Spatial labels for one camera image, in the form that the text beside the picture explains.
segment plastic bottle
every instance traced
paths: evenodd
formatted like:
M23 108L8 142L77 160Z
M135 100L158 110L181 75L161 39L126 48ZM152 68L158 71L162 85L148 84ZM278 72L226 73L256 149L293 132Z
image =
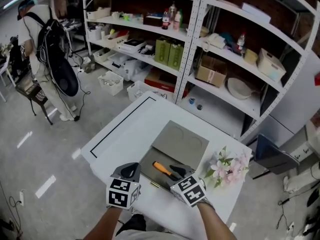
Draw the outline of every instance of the plastic bottle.
M182 15L181 15L180 11L177 11L176 15L174 17L174 23L173 23L173 29L175 31L179 31L179 29L180 29L181 17L182 17Z
M245 46L245 42L246 42L246 32L243 32L238 41L236 42L236 48L238 49L239 52L241 52Z
M174 27L174 22L175 22L175 17L177 14L177 7L175 5L175 1L173 1L172 5L169 7L169 27L173 28Z
M165 9L162 16L162 29L167 30L169 26L169 13L168 9Z

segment gloved hand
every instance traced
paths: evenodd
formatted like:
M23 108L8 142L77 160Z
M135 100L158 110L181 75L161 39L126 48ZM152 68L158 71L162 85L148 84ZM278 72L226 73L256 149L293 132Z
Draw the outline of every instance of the gloved hand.
M214 209L206 197L205 182L190 166L176 164L170 165L170 168L174 171L173 177L168 177L166 182L176 198L191 207L197 203L206 203Z
M131 162L117 167L106 184L106 204L129 209L140 195L141 165Z

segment screwdriver handle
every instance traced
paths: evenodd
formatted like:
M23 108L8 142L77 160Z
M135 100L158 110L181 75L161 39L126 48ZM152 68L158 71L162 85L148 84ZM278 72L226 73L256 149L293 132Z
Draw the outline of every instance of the screwdriver handle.
M161 163L154 161L152 164L156 169L158 169L160 172L167 174L167 175L171 175L172 173L170 171L168 171Z

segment black bag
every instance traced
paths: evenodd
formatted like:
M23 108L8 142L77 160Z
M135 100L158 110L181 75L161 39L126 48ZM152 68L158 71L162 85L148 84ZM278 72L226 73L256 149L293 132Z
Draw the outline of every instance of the black bag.
M60 22L53 19L52 10L49 6L48 9L50 19L46 23L33 12L28 12L25 16L34 19L42 27L38 35L36 57L50 69L52 68L51 63L57 58L61 59L65 56L65 52L61 49L60 43L66 33Z
M52 17L52 10L48 6L50 19L44 21L35 13L28 12L25 16L34 19L42 29L38 35L36 48L37 59L51 70L52 78L59 89L67 96L77 94L79 83L77 76L61 48L61 42L65 40L66 32L60 22Z

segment orange screwdriver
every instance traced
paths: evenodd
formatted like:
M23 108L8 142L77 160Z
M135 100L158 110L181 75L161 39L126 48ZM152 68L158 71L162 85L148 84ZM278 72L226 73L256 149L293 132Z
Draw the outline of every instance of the orange screwdriver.
M177 181L179 180L176 176L174 176L172 174L172 172L168 171L161 163L154 161L152 163L152 165L159 170L160 172L164 173L165 175L167 175L170 179L172 179L173 181Z

